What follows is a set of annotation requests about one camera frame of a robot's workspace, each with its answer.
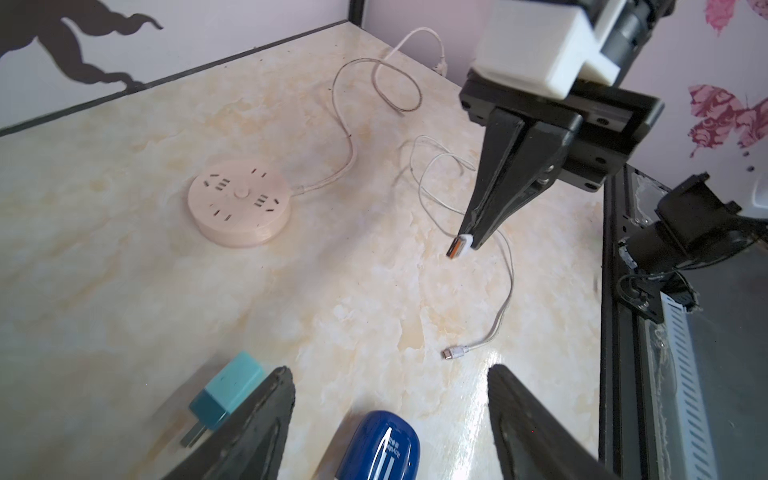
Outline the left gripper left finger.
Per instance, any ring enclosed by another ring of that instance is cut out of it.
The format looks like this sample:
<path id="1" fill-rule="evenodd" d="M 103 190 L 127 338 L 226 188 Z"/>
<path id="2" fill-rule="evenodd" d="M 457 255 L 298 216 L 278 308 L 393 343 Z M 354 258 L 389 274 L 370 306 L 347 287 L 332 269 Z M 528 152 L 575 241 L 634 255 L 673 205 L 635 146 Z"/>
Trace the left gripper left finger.
<path id="1" fill-rule="evenodd" d="M 292 372 L 274 369 L 167 479 L 275 479 L 295 406 Z"/>

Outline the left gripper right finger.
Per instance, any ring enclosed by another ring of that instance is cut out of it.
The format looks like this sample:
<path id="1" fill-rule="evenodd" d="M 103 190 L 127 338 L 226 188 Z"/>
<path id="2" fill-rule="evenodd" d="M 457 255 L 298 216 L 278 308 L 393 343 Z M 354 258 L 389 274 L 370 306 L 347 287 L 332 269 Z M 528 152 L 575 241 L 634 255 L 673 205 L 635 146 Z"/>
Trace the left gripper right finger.
<path id="1" fill-rule="evenodd" d="M 505 479 L 615 479 L 504 365 L 489 368 L 488 407 Z"/>

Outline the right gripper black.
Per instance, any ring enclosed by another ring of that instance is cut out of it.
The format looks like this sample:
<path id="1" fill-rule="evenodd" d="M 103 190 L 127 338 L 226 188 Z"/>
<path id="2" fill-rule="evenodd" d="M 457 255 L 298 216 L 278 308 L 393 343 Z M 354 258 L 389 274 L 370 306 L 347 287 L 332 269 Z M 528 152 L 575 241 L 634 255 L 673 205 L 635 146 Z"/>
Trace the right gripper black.
<path id="1" fill-rule="evenodd" d="M 628 162 L 664 109 L 658 98 L 618 87 L 578 80 L 565 99 L 555 100 L 474 71 L 459 98 L 470 120 L 485 128 L 459 229 L 472 234 L 474 250 L 557 176 L 582 190 L 598 190 Z"/>

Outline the mint green usb charger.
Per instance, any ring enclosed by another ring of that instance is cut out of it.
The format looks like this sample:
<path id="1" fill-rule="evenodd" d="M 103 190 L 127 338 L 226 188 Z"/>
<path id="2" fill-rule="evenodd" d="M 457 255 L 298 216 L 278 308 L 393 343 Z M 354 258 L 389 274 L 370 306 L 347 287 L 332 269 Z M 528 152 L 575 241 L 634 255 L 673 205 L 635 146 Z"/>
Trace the mint green usb charger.
<path id="1" fill-rule="evenodd" d="M 193 398 L 189 410 L 196 423 L 180 445 L 193 447 L 208 431 L 216 431 L 266 378 L 262 365 L 247 352 L 240 352 Z"/>

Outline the blue electric shaver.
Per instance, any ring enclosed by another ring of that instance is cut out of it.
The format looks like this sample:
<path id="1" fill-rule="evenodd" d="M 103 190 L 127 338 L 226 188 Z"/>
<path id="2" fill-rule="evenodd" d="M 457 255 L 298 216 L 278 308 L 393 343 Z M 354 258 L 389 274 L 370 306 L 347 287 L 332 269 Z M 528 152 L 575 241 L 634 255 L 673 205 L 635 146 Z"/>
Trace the blue electric shaver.
<path id="1" fill-rule="evenodd" d="M 414 480 L 421 444 L 414 428 L 395 413 L 369 412 L 356 429 L 336 470 L 340 480 Z"/>

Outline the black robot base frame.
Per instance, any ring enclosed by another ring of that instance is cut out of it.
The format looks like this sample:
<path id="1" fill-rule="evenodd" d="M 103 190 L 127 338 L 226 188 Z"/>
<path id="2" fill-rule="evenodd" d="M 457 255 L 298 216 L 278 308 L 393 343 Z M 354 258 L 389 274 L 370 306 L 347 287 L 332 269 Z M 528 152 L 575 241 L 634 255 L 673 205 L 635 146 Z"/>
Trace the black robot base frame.
<path id="1" fill-rule="evenodd" d="M 622 479 L 767 475 L 767 223 L 658 274 L 626 243 L 666 188 L 626 167 L 604 193 L 598 457 Z"/>

